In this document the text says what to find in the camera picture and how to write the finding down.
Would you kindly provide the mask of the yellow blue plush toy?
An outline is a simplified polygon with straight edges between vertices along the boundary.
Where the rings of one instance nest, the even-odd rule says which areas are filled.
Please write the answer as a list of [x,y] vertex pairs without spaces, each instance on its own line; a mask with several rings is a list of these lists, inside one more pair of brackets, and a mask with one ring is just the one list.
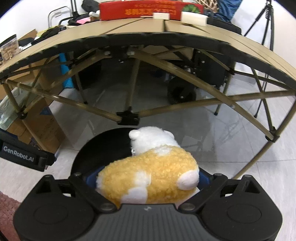
[[116,160],[97,175],[96,191],[122,204],[179,206],[199,192],[199,166],[174,135],[156,126],[129,132],[132,155]]

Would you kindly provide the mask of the white foam cylinder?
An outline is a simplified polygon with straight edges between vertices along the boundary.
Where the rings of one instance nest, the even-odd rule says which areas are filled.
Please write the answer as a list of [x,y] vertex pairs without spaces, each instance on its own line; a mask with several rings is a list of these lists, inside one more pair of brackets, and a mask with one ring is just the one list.
[[189,25],[197,25],[206,27],[208,17],[206,15],[191,13],[187,11],[181,12],[181,22]]

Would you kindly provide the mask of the small white foam wedge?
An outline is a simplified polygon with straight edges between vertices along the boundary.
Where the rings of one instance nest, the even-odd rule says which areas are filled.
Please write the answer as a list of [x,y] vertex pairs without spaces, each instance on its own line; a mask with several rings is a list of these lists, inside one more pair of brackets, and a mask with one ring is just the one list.
[[169,13],[152,13],[152,17],[158,20],[169,20],[170,14]]

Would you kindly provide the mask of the black trash bin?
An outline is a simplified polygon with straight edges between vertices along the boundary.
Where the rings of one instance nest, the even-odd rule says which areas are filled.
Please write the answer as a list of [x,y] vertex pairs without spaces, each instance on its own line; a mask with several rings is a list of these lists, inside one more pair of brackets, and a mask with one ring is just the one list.
[[87,144],[77,154],[71,169],[71,184],[85,183],[85,177],[103,170],[110,163],[132,155],[129,132],[138,128],[116,128],[103,132]]

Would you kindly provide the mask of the lined cardboard trash box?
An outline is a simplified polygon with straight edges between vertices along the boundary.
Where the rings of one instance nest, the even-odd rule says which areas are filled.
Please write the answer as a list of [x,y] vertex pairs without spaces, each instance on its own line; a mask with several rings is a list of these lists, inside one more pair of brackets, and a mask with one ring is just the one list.
[[31,94],[28,104],[31,103],[34,106],[22,121],[1,87],[1,129],[17,136],[25,144],[55,153],[65,139],[65,134],[49,108],[52,101]]

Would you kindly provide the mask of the clear snack jar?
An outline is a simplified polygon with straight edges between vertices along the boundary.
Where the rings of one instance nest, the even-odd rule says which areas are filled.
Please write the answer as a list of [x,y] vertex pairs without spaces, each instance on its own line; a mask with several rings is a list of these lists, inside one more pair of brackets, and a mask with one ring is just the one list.
[[1,43],[1,65],[20,53],[16,34],[8,37]]

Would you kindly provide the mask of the cardboard box with clothes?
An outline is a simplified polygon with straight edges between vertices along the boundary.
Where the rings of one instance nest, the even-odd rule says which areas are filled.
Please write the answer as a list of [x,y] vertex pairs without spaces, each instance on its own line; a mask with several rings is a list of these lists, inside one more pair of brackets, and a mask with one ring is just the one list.
[[22,36],[20,39],[18,39],[18,45],[21,47],[24,47],[28,44],[32,44],[32,45],[36,44],[37,43],[36,36],[37,36],[37,31],[36,29],[33,29],[27,34],[25,34],[24,36]]

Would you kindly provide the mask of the black suitcase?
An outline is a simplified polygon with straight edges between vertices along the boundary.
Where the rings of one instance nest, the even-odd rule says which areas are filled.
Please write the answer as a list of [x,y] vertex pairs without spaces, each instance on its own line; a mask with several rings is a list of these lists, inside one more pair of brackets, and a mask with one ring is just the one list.
[[[235,66],[235,62],[231,58],[213,52],[210,55],[226,65],[229,70],[226,70],[222,65],[197,49],[190,50],[189,57],[185,56],[185,51],[176,51],[174,54],[180,58],[180,62],[174,61],[173,64],[192,73],[216,89],[220,89],[224,85],[226,79],[231,76]],[[170,104],[196,100],[197,87],[195,85],[170,73],[168,78],[167,98]]]

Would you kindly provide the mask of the black sock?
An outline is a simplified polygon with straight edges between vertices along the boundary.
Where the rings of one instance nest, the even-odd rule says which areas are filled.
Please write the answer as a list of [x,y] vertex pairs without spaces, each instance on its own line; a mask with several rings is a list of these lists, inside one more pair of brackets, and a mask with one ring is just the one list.
[[35,39],[33,42],[31,42],[31,45],[36,45],[39,42],[42,42],[43,40],[46,40],[50,37],[57,35],[59,32],[61,32],[63,30],[66,30],[65,26],[56,26],[53,28],[49,28],[43,34],[41,34],[41,36],[38,39]]

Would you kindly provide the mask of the folding camp table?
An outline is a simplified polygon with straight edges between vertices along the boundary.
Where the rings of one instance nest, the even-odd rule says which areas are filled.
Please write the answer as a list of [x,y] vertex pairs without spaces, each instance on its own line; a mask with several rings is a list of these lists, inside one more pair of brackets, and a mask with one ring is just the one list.
[[[260,90],[255,93],[229,96],[196,74],[175,65],[173,60],[166,58],[167,54],[176,53],[179,61],[185,61],[191,68],[198,68],[199,63],[194,59],[187,59],[182,54],[186,49],[191,49],[193,53],[201,52],[216,63],[219,62],[217,55],[221,55],[229,58],[231,63],[244,64],[251,68],[251,77],[253,78],[257,77],[257,72],[265,73],[267,75],[266,82],[280,87],[281,91]],[[53,67],[52,57],[60,53],[71,52],[78,53],[78,57],[69,62],[71,69],[45,89],[12,80],[15,75]],[[70,27],[25,49],[1,66],[1,84],[18,87],[44,98],[69,104],[109,120],[120,122],[123,117],[118,114],[92,108],[84,103],[63,98],[51,92],[66,79],[104,59],[111,63],[116,60],[134,59],[136,66],[144,63],[147,70],[161,69],[211,95],[211,98],[207,100],[141,110],[136,113],[137,118],[184,108],[225,104],[252,123],[266,136],[267,142],[245,166],[245,170],[248,170],[278,140],[295,115],[295,107],[292,107],[278,128],[266,128],[239,105],[241,101],[246,100],[266,101],[272,97],[295,94],[295,68],[281,57],[263,45],[229,30],[213,25],[203,27],[184,24],[174,20],[121,19]]]

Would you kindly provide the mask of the blue velvet bag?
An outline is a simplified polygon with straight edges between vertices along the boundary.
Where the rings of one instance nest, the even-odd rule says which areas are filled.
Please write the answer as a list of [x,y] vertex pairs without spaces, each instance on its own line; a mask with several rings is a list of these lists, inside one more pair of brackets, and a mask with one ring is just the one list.
[[219,9],[214,14],[215,18],[223,20],[225,22],[231,22],[234,14],[238,10],[242,3],[242,0],[220,0],[218,1]]

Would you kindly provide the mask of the woven rattan ball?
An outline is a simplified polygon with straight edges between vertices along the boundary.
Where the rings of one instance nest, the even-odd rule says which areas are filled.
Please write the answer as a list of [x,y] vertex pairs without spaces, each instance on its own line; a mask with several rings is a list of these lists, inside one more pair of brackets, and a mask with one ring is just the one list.
[[195,2],[201,4],[205,9],[209,9],[214,13],[217,13],[217,11],[219,10],[218,0],[195,0]]

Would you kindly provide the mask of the red fruit cardboard box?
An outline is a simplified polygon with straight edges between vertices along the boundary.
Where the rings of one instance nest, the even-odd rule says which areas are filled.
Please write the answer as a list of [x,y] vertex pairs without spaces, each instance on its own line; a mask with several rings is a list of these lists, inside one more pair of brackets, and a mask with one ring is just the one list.
[[171,20],[180,20],[181,12],[203,14],[204,6],[183,1],[107,1],[99,4],[102,21],[152,16],[165,13]]

